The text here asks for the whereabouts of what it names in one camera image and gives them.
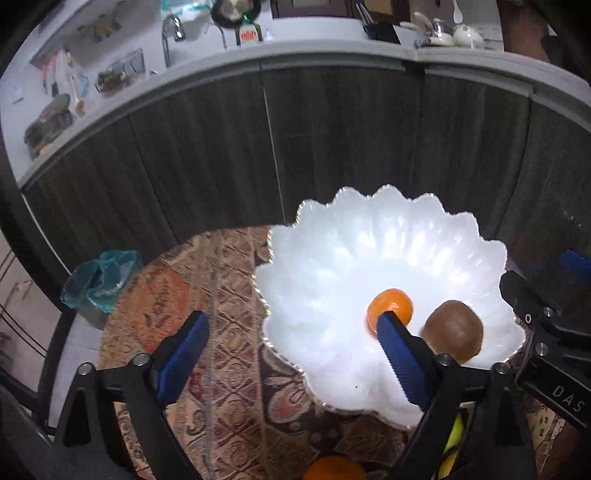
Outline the white teapot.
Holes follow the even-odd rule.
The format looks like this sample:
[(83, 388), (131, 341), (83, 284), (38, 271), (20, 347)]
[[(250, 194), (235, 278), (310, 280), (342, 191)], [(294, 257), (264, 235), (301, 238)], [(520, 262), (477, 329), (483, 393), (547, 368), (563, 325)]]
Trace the white teapot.
[(483, 48), (484, 39), (481, 34), (464, 23), (464, 16), (458, 1), (453, 0), (452, 3), (454, 25), (439, 18), (430, 20), (428, 23), (430, 43), (439, 47)]

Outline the green dish soap bottle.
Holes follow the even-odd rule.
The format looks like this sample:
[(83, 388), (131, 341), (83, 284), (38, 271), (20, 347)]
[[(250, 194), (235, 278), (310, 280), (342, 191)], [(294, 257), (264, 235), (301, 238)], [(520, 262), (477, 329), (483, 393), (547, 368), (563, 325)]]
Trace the green dish soap bottle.
[(263, 42), (263, 33), (259, 24), (243, 15), (238, 28), (235, 29), (235, 41), (237, 46), (257, 44)]

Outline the yellow lemon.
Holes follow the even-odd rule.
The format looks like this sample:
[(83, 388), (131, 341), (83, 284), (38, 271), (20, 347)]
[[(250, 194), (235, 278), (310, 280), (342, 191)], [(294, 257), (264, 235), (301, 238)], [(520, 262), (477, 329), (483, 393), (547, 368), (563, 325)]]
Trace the yellow lemon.
[(460, 452), (460, 448), (456, 447), (453, 449), (449, 449), (446, 454), (444, 461), (442, 462), (439, 472), (438, 472), (438, 479), (442, 480), (449, 477), (452, 473), (453, 467), (456, 463)]

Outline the green apple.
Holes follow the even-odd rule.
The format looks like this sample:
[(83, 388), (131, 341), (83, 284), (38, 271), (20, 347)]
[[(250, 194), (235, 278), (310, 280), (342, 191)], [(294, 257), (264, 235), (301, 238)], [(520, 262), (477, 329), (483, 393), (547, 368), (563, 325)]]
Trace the green apple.
[(461, 413), (458, 413), (456, 416), (456, 419), (454, 421), (453, 427), (452, 427), (452, 431), (450, 433), (450, 436), (448, 438), (446, 447), (444, 449), (444, 453), (447, 454), (449, 451), (453, 450), (454, 448), (458, 447), (463, 435), (464, 435), (464, 422), (463, 422), (463, 417)]

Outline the large orange mandarin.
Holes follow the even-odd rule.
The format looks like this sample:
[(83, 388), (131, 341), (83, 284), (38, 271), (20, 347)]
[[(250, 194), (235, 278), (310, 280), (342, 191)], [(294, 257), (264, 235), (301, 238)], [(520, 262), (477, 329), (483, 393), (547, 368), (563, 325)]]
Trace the large orange mandarin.
[(367, 309), (366, 320), (369, 329), (377, 334), (379, 317), (385, 312), (393, 312), (398, 319), (408, 325), (414, 314), (410, 297), (400, 289), (388, 289), (374, 298)]

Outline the chrome kitchen faucet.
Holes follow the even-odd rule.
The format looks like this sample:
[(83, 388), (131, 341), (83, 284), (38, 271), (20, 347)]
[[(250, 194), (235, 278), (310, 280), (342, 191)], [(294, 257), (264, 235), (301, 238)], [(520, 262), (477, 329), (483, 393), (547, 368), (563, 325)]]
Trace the chrome kitchen faucet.
[(169, 68), (172, 65), (169, 39), (172, 39), (174, 42), (182, 42), (185, 40), (185, 32), (182, 22), (179, 17), (174, 14), (167, 15), (162, 20), (161, 26), (161, 46), (166, 68)]

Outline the stacked pots with lid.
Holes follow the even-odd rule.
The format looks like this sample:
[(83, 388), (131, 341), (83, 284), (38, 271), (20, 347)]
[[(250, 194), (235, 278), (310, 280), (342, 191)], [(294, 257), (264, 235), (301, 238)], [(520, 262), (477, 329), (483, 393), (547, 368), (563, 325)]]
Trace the stacked pots with lid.
[(25, 130), (24, 143), (32, 159), (73, 123), (69, 94), (58, 94)]

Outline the white scalloped fruit bowl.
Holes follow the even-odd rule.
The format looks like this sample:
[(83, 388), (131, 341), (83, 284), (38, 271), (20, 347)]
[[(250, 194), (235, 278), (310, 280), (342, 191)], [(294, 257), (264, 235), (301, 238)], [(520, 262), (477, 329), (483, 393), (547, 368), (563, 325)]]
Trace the white scalloped fruit bowl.
[(270, 259), (253, 274), (266, 307), (263, 342), (329, 411), (403, 430), (421, 419), (367, 322), (370, 302), (386, 290), (410, 298), (413, 334), (444, 302), (469, 306), (484, 326), (473, 368), (507, 361), (525, 343), (499, 289), (505, 244), (483, 238), (473, 214), (447, 212), (434, 194), (345, 187), (329, 203), (301, 203), (293, 224), (270, 228), (267, 246)]

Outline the grey chair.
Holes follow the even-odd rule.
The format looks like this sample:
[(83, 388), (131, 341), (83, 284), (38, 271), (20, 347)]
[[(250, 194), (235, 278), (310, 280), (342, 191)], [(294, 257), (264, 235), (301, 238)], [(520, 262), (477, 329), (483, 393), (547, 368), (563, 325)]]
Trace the grey chair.
[(35, 418), (28, 391), (1, 386), (1, 478), (51, 479), (53, 441)]

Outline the small orange mandarin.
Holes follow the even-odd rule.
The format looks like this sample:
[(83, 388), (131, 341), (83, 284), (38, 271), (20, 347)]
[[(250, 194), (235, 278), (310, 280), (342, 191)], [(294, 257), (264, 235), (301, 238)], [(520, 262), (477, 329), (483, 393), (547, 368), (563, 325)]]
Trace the small orange mandarin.
[(358, 462), (342, 457), (318, 459), (304, 471), (304, 480), (367, 480), (367, 473)]

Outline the black utensil holder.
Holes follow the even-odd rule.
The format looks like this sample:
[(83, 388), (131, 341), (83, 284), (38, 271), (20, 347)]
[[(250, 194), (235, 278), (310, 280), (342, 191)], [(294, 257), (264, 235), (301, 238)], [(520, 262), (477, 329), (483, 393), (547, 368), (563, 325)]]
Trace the black utensil holder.
[(401, 41), (394, 29), (394, 25), (388, 21), (375, 21), (370, 11), (363, 3), (356, 3), (356, 10), (358, 10), (362, 24), (363, 31), (366, 32), (370, 40), (382, 41), (386, 43), (393, 43), (400, 45)]

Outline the patterned woven tablecloth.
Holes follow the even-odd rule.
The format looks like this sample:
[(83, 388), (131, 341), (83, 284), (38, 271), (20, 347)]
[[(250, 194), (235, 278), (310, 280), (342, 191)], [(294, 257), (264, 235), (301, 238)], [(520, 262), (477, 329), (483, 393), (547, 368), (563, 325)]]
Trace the patterned woven tablecloth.
[(372, 416), (325, 411), (263, 344), (266, 311), (252, 274), (269, 258), (266, 236), (263, 227), (206, 232), (147, 264), (107, 321), (99, 365), (154, 351), (200, 310), (211, 337), (166, 417), (202, 477), (298, 479), (318, 458), (342, 455), (381, 479), (408, 434)]

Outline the brown kiwi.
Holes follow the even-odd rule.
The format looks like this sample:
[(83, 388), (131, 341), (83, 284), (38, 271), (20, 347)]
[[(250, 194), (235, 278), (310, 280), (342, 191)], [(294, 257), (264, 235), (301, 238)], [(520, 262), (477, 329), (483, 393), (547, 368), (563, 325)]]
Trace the brown kiwi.
[(448, 354), (465, 364), (482, 348), (484, 326), (476, 313), (463, 302), (449, 300), (427, 319), (421, 338), (436, 354)]

